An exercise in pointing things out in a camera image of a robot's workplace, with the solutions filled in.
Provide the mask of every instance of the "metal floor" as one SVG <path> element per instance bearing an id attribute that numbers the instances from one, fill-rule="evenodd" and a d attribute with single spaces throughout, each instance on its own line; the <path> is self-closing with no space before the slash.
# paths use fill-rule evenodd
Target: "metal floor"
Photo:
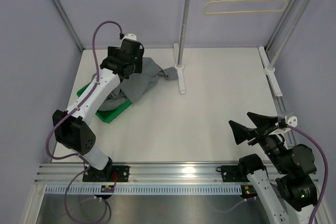
<path id="1" fill-rule="evenodd" d="M 69 209 L 86 199 L 85 195 L 69 195 Z M 244 202 L 239 196 L 119 196 L 108 199 L 109 215 L 102 223 L 113 224 L 259 224 L 269 223 L 259 200 Z M 103 214 L 103 203 L 92 200 L 77 206 L 71 214 L 85 223 L 98 220 Z M 45 195 L 38 224 L 73 223 L 64 210 L 64 195 Z"/>

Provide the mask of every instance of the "white cable tray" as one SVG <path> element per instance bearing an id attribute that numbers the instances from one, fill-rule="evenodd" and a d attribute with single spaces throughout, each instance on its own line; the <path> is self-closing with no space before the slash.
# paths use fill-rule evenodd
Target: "white cable tray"
<path id="1" fill-rule="evenodd" d="M 46 194 L 64 194 L 68 185 L 48 185 Z M 240 185 L 117 185 L 114 192 L 101 192 L 101 185 L 73 185 L 73 195 L 241 195 Z"/>

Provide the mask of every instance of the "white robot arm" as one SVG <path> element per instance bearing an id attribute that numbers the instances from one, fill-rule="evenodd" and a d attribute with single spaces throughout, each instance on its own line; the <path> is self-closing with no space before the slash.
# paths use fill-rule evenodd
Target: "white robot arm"
<path id="1" fill-rule="evenodd" d="M 259 144 L 278 173 L 285 175 L 276 179 L 276 187 L 287 205 L 287 212 L 275 194 L 266 168 L 257 154 L 239 159 L 240 174 L 253 184 L 271 224 L 308 223 L 313 206 L 317 203 L 317 190 L 309 176 L 317 170 L 314 165 L 314 155 L 312 150 L 303 144 L 287 149 L 284 140 L 281 141 L 276 135 L 288 131 L 287 125 L 295 127 L 297 118 L 293 113 L 276 117 L 251 112 L 247 115 L 257 126 L 255 129 L 229 121 L 236 144 L 246 140 L 248 145 Z"/>
<path id="2" fill-rule="evenodd" d="M 74 104 L 65 111 L 57 110 L 52 117 L 56 125 L 75 110 L 55 130 L 56 140 L 85 159 L 91 166 L 90 172 L 100 181 L 107 181 L 111 177 L 112 160 L 97 146 L 96 136 L 89 125 L 100 105 L 120 81 L 128 79 L 133 73 L 141 73 L 144 48 L 136 39 L 134 34 L 126 34 L 120 48 L 109 47 L 108 56 L 100 65 L 99 80 L 94 78 Z"/>

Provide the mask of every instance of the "lavender backdrop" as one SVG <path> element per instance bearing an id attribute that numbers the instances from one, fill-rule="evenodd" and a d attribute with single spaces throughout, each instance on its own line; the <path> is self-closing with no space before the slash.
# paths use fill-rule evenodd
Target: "lavender backdrop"
<path id="1" fill-rule="evenodd" d="M 336 0 L 312 0 L 275 65 L 285 103 L 299 118 L 298 127 L 311 135 L 327 155 L 329 183 L 325 199 L 334 220 L 336 219 L 336 213 L 333 211 L 336 209 L 336 193 L 333 188 L 336 181 L 335 18 Z M 299 140 L 312 146 L 301 136 Z M 323 180 L 323 161 L 318 151 L 314 148 L 313 150 L 318 164 L 318 175 Z"/>
<path id="2" fill-rule="evenodd" d="M 18 224 L 80 53 L 50 0 L 0 0 L 0 216 Z"/>
<path id="3" fill-rule="evenodd" d="M 205 16 L 204 5 L 212 0 L 191 0 L 187 47 L 264 45 L 280 14 Z M 172 47 L 178 42 L 184 0 L 61 0 L 85 47 L 104 20 L 120 22 L 126 32 L 136 33 L 147 47 Z M 97 45 L 118 43 L 116 30 L 104 27 Z"/>

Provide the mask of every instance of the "green plastic basket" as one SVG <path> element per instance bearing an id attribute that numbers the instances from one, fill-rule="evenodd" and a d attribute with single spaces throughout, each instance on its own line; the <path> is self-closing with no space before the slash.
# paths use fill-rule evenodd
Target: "green plastic basket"
<path id="1" fill-rule="evenodd" d="M 77 96 L 80 97 L 85 89 L 89 86 L 89 84 L 85 85 L 83 88 L 77 91 Z M 96 115 L 99 117 L 100 120 L 102 120 L 104 123 L 110 123 L 112 122 L 118 115 L 121 114 L 125 109 L 127 109 L 132 102 L 130 100 L 127 100 L 125 103 L 120 105 L 117 109 L 115 110 L 110 110 L 110 111 L 97 111 Z"/>

